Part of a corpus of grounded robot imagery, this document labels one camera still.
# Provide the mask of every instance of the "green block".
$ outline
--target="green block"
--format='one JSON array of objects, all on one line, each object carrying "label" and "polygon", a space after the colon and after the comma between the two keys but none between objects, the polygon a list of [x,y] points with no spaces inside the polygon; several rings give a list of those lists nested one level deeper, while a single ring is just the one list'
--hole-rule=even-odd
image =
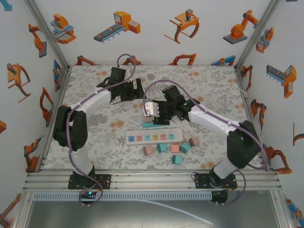
[{"label": "green block", "polygon": [[143,124],[142,127],[162,127],[162,126],[164,126],[164,125],[153,124],[153,122],[152,123],[145,123],[145,121],[143,121],[142,124]]},{"label": "green block", "polygon": [[172,163],[173,164],[181,164],[182,163],[182,157],[180,155],[173,155]]},{"label": "green block", "polygon": [[180,146],[180,151],[182,151],[183,153],[187,153],[187,151],[191,148],[190,144],[184,142],[181,146]]},{"label": "green block", "polygon": [[166,152],[168,150],[167,144],[165,144],[165,143],[157,144],[157,150],[158,150],[158,153]]}]

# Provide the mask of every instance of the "white power strip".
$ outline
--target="white power strip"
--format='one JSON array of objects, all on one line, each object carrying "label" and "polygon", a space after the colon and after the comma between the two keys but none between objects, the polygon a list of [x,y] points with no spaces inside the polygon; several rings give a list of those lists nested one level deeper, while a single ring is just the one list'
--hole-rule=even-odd
[{"label": "white power strip", "polygon": [[163,128],[126,131],[127,145],[144,145],[155,143],[180,143],[183,141],[181,128]]}]

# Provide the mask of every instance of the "white robotic arm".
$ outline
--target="white robotic arm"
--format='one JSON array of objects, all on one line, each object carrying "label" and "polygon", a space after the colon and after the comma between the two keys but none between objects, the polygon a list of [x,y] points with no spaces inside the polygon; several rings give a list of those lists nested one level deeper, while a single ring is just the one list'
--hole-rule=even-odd
[{"label": "white robotic arm", "polygon": [[[134,89],[133,81],[123,83],[109,90],[100,87],[108,87],[123,81],[125,76],[129,77],[129,72],[113,67],[111,76],[104,82],[100,83],[97,88],[87,96],[82,102],[76,103],[71,107],[61,106],[58,109],[53,138],[58,141],[61,146],[68,146],[68,141],[71,142],[72,152],[70,153],[74,163],[74,172],[83,175],[89,175],[93,169],[93,165],[88,158],[86,151],[87,141],[87,123],[90,117],[97,112],[103,105],[108,105],[116,97],[120,96],[121,101],[131,101],[134,99],[143,98],[143,88],[141,80],[136,79],[137,88]],[[69,113],[69,134],[66,131],[67,118]]]},{"label": "white robotic arm", "polygon": [[162,93],[166,101],[152,100],[145,103],[144,114],[154,115],[155,124],[165,123],[176,115],[181,120],[191,121],[210,129],[227,141],[227,157],[210,171],[213,184],[220,185],[221,180],[247,166],[260,152],[259,145],[252,138],[258,137],[251,122],[232,121],[209,110],[199,101],[195,101],[199,104],[196,106],[190,99],[186,101],[174,85],[165,88]]}]

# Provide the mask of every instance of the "white wall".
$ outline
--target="white wall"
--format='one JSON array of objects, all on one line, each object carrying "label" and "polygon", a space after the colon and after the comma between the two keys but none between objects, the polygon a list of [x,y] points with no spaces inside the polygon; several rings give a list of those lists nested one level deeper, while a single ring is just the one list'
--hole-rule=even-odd
[{"label": "white wall", "polygon": [[[79,55],[96,63],[113,64],[122,53],[135,55],[143,64],[169,64],[178,55],[193,53],[197,53],[194,64],[209,65],[231,55],[236,55],[237,61],[249,39],[232,45],[223,40],[223,36],[230,34],[231,28],[241,23],[243,13],[250,9],[260,19],[268,3],[269,0],[91,0],[89,3],[36,0],[46,22],[50,23],[58,13],[74,27],[77,38],[69,44],[58,44],[69,64],[75,64]],[[174,37],[176,25],[169,20],[187,9],[199,17],[200,27],[192,39],[180,34],[181,43],[177,44],[164,34]],[[127,31],[104,44],[94,40],[95,35],[114,24],[115,11],[130,13],[132,19],[141,24],[141,33]],[[248,23],[245,35],[250,37],[253,32],[253,25]]]},{"label": "white wall", "polygon": [[[304,140],[298,140],[293,146],[293,122],[296,124],[295,134],[304,133],[304,27],[301,22],[303,13],[304,1],[283,0],[267,26],[267,29],[274,27],[270,46],[264,54],[253,50],[245,64],[253,65],[252,87],[248,91],[250,101],[256,98],[258,102],[267,106],[262,140],[267,146],[283,151],[287,157],[293,172],[289,175],[279,175],[279,178],[286,196],[302,211]],[[297,71],[297,79],[294,82],[294,93],[286,99],[280,83],[266,76],[266,66],[271,65],[284,72],[291,64]],[[283,165],[279,158],[274,159],[272,164],[275,169]]]},{"label": "white wall", "polygon": [[[34,36],[29,32],[28,24],[37,25],[24,1],[9,0],[13,11],[4,11],[0,5],[0,120],[7,124],[7,129],[0,134],[0,213],[22,191],[26,178],[26,161],[23,156],[25,145],[30,145],[41,135],[47,135],[45,120],[39,107],[39,98],[44,86],[55,105],[59,91],[55,93],[53,81],[53,60],[56,59],[48,45],[47,55],[38,57],[34,45]],[[41,32],[38,35],[46,41]],[[19,63],[29,74],[31,82],[24,86],[31,93],[18,104],[23,97],[16,86],[8,89],[12,83],[7,81],[7,63]],[[21,74],[22,82],[26,81]],[[45,107],[50,103],[45,99]],[[38,156],[44,147],[45,139],[40,141],[35,151]]]}]

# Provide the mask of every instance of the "wooden block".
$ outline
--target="wooden block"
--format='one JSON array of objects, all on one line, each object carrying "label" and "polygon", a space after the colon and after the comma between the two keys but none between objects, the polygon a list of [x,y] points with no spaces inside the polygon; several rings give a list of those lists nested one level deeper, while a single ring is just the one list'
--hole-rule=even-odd
[{"label": "wooden block", "polygon": [[180,146],[180,151],[182,151],[183,153],[187,153],[187,151],[191,148],[191,146],[184,142],[181,146]]},{"label": "wooden block", "polygon": [[198,137],[193,137],[193,138],[189,139],[189,143],[190,143],[191,147],[197,146],[197,145],[199,145],[200,140],[198,139]]},{"label": "wooden block", "polygon": [[172,163],[173,164],[181,164],[182,163],[182,157],[180,155],[173,155]]},{"label": "wooden block", "polygon": [[151,116],[146,116],[146,117],[144,118],[144,122],[145,122],[146,124],[152,123],[152,117],[151,117]]},{"label": "wooden block", "polygon": [[180,146],[178,144],[171,145],[171,153],[179,153],[180,152]]},{"label": "wooden block", "polygon": [[168,150],[167,144],[165,144],[165,143],[157,144],[157,150],[158,150],[158,153],[166,152]]},{"label": "wooden block", "polygon": [[154,153],[154,151],[153,151],[153,147],[152,146],[145,146],[144,148],[143,148],[143,154],[144,155],[150,155],[150,154],[153,154]]}]

